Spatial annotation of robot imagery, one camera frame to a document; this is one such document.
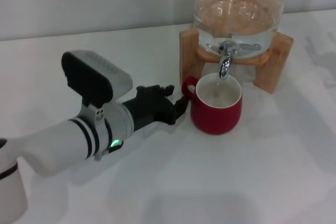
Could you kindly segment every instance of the wooden stand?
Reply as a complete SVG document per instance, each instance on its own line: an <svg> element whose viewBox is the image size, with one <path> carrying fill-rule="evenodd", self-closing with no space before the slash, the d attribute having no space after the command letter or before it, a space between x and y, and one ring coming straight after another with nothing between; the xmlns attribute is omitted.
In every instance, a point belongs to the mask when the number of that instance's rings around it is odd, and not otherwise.
<svg viewBox="0 0 336 224"><path fill-rule="evenodd" d="M274 93L293 45L293 39L277 33L271 47L253 59L234 59L233 64L256 67L254 85ZM219 56L205 51L198 43L198 30L180 32L180 82L187 77L200 78L206 62L218 63Z"/></svg>

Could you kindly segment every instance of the green indicator light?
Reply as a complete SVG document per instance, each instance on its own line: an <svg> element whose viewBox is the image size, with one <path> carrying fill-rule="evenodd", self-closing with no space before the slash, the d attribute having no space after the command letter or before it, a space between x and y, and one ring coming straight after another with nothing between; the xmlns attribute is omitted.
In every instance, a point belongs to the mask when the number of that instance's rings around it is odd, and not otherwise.
<svg viewBox="0 0 336 224"><path fill-rule="evenodd" d="M119 144L120 140L116 139L112 142L112 144L110 145L110 147L114 147L116 144Z"/></svg>

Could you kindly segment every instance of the glass jar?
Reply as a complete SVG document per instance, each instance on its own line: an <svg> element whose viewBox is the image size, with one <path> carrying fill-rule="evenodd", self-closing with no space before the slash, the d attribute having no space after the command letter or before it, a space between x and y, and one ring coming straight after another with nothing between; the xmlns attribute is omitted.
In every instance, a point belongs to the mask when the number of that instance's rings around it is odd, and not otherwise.
<svg viewBox="0 0 336 224"><path fill-rule="evenodd" d="M194 26L199 43L218 54L225 40L238 44L257 44L239 50L237 58L253 58L265 52L277 31L286 0L196 0Z"/></svg>

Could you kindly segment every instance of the red mug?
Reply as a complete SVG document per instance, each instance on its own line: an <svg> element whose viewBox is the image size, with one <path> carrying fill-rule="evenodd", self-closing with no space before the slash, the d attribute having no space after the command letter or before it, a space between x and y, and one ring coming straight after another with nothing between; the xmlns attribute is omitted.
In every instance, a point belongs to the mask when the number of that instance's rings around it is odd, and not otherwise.
<svg viewBox="0 0 336 224"><path fill-rule="evenodd" d="M191 92L188 86L194 86ZM243 103L239 82L232 76L221 80L211 73L200 80L188 77L182 84L182 93L191 98L191 118L201 131L221 135L238 123Z"/></svg>

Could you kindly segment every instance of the robotic arm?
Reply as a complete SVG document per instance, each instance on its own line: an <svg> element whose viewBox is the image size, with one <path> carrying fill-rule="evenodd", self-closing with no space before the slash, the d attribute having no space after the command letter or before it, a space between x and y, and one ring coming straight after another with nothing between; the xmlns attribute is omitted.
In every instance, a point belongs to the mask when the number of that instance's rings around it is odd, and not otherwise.
<svg viewBox="0 0 336 224"><path fill-rule="evenodd" d="M174 87L138 87L134 99L116 99L132 89L131 77L92 51L64 53L62 67L68 86L82 96L79 114L43 131L15 139L0 139L0 224L12 223L27 209L17 165L21 156L44 176L94 157L99 161L123 145L138 129L160 121L175 124L185 113L188 98L172 104Z"/></svg>

